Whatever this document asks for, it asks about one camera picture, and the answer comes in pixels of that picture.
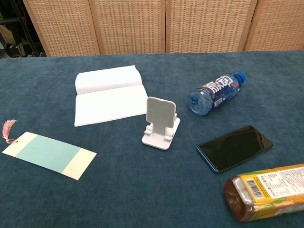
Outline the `wooden rattan folding screen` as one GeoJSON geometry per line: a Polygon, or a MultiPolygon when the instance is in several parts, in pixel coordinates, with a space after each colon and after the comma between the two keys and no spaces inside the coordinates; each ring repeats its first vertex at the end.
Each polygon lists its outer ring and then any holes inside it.
{"type": "Polygon", "coordinates": [[[47,56],[304,49],[304,0],[23,0],[47,56]]]}

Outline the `black smartphone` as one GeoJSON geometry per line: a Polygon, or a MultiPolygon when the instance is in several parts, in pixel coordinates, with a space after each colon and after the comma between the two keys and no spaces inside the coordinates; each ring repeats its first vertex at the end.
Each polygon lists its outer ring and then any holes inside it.
{"type": "Polygon", "coordinates": [[[272,149],[273,146],[258,129],[247,125],[199,144],[197,151],[214,172],[220,173],[272,149]]]}

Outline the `yellow-label tea bottle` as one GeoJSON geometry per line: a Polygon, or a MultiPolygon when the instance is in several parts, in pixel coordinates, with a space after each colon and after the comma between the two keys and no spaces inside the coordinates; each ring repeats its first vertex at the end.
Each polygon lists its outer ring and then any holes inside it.
{"type": "Polygon", "coordinates": [[[304,211],[304,163],[238,174],[224,196],[238,221],[304,211]]]}

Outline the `dark teal table cloth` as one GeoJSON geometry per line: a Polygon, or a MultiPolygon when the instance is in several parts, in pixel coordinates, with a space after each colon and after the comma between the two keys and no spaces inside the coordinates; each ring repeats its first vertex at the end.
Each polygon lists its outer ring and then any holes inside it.
{"type": "Polygon", "coordinates": [[[0,228],[304,228],[304,211],[237,221],[224,185],[239,173],[304,162],[304,50],[0,59],[0,228]],[[142,143],[144,115],[75,127],[78,73],[135,65],[149,96],[171,100],[180,125],[167,151],[142,143]],[[243,72],[240,91],[206,115],[189,94],[243,72]],[[3,154],[32,132],[96,153],[79,180],[3,154]],[[214,173],[197,145],[246,125],[273,148],[214,173]]]}

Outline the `open white notebook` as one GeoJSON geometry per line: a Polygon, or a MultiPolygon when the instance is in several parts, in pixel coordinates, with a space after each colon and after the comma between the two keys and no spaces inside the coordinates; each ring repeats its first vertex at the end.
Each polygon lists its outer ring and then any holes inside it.
{"type": "Polygon", "coordinates": [[[134,65],[79,73],[74,126],[146,114],[147,93],[134,65]]]}

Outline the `white folding phone stand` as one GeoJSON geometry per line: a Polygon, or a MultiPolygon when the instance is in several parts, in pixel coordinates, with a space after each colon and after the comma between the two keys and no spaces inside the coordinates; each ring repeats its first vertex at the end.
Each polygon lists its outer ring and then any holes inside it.
{"type": "Polygon", "coordinates": [[[147,98],[146,126],[142,143],[161,150],[168,150],[180,124],[176,104],[156,97],[147,98]]]}

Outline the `teal cream bookmark with tassel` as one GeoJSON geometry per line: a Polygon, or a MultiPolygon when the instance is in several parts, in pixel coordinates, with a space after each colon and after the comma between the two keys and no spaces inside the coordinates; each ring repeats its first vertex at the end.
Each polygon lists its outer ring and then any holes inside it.
{"type": "Polygon", "coordinates": [[[17,120],[2,124],[2,138],[8,144],[3,154],[61,173],[74,180],[80,179],[96,156],[95,152],[31,132],[10,139],[9,134],[17,120]]]}

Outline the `blue sports drink bottle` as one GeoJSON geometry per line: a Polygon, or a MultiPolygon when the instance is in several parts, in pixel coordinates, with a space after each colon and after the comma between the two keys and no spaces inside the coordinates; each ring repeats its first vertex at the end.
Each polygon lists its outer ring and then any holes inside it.
{"type": "Polygon", "coordinates": [[[197,115],[206,115],[233,98],[246,80],[243,72],[224,74],[189,94],[189,107],[197,115]]]}

